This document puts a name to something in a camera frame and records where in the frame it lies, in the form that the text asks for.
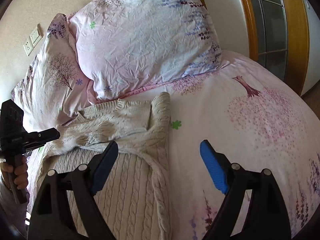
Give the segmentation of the person's left hand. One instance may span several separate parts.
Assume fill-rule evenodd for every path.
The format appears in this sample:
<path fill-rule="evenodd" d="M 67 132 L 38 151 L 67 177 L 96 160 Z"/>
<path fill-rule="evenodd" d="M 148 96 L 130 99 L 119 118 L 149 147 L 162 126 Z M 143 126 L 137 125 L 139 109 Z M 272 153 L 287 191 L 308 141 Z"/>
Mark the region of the person's left hand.
<path fill-rule="evenodd" d="M 9 175 L 15 174 L 14 184 L 19 190 L 26 189 L 28 186 L 28 173 L 27 173 L 27 159 L 24 155 L 21 156 L 22 164 L 16 168 L 13 168 L 7 162 L 1 163 L 1 173 L 4 181 L 4 185 L 11 190 Z"/>

